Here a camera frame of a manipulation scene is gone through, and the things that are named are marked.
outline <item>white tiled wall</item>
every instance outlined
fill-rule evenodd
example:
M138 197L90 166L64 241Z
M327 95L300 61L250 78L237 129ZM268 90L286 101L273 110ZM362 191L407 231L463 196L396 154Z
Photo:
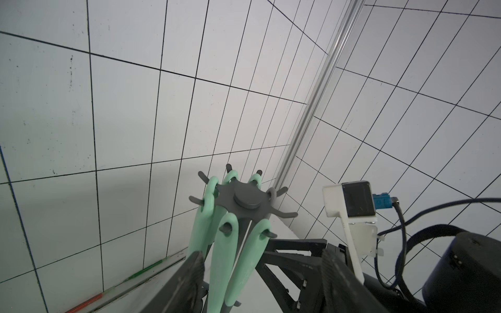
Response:
M57 313L187 247L199 170L273 184L347 0L0 7L0 311Z
M406 219L453 200L500 196L500 10L494 0L366 2L286 177L280 210L299 210L288 221L296 235L345 240L318 201L334 183L368 180L374 193L400 199ZM393 209L378 218L380 230L398 221ZM500 239L501 207L440 210L409 225L408 235L437 223ZM380 245L386 279L399 236ZM451 240L409 252L404 277L416 296ZM375 275L372 265L370 257L362 264Z

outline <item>gray hook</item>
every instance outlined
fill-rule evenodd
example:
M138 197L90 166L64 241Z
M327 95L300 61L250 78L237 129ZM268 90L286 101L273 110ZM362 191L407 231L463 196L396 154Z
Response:
M286 193L289 189L287 187L282 187L277 191L277 197L280 197L284 193Z
M265 229L261 234L268 238L277 238L277 234L272 233L269 229Z
M198 172L198 176L203 180L205 184L209 183L209 178L202 171Z
M230 223L224 223L220 228L220 231L222 231L225 234L231 233L232 227Z
M194 204L198 204L198 205L200 205L200 206L203 206L203 204L205 203L205 201L200 200L200 199L198 199L198 198L195 198L195 197L193 197L193 196L189 196L189 197L188 197L188 199L189 199L191 202L193 202Z

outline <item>black cable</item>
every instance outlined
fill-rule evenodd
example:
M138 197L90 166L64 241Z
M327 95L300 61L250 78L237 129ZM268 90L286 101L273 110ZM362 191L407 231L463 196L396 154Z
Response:
M405 222L405 224L400 223L400 225L397 226L397 227L390 228L388 230L380 232L378 234L378 236L383 236L383 235L389 234L391 232L397 231L397 230L401 229L402 226L405 227L405 226L409 225L410 223L414 222L415 220L417 220L418 218L420 218L423 215L428 214L430 212L434 212L434 211L437 211L437 210L440 210L440 209L444 209L444 208L447 208L447 207L451 207L451 206L455 206L455 205L466 204L466 203L477 203L477 202L498 202L498 203L501 203L501 198L464 199L464 200L452 201L452 202L444 203L444 204L441 204L441 205L437 205L437 206L434 206L434 207L431 207L429 209L426 209L426 210L423 210L423 211L419 212L418 214L416 214L415 216L413 216L410 220L408 220L407 222Z
M381 275L379 274L379 267L378 267L378 262L377 262L377 247L379 244L379 239L376 239L376 256L374 257L374 270L376 271L376 277L379 281L379 283L386 289L394 290L398 283L400 282L400 278L402 278L402 274L404 272L404 266L405 266L405 256L407 254L407 233L405 232L405 221L404 221L404 215L402 213L402 209L400 208L400 204L398 202L398 199L393 198L393 207L395 207L395 210L397 211L398 214L398 220L400 221L400 225L403 225L401 227L402 229L402 251L401 251L401 256L402 256L402 262L400 263L400 266L398 270L395 271L395 281L391 285L387 285L383 280L381 279Z

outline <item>blue connector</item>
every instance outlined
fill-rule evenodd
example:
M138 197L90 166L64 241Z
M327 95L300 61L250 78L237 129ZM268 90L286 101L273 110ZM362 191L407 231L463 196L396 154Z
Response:
M382 194L372 194L372 198L374 199L374 207L376 210L393 207L391 197L387 192Z

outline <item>aluminum rail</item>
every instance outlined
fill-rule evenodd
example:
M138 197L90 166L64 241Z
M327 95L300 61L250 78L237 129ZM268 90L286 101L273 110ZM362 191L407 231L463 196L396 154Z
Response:
M312 93L308 101L308 107L301 117L301 121L299 122L289 149L287 150L287 153L285 155L284 161L282 162L282 166L280 167L279 173L273 185L275 190L278 190L280 187L282 187L282 184L284 183L285 177L291 167L292 161L294 160L294 156L298 152L299 146L301 145L301 142L303 141L303 138L306 134L306 130L313 120L315 110L324 97L327 84L331 79L334 69L336 68L339 56L343 51L346 40L350 35L350 32L353 28L353 25L355 24L360 10L364 6L364 2L365 0L351 0L350 4L348 5L343 20L341 21L341 26L339 27L336 34L336 41L332 45L329 52L329 58L322 67L321 76L319 76L319 79L317 79L317 82L315 83L314 92Z

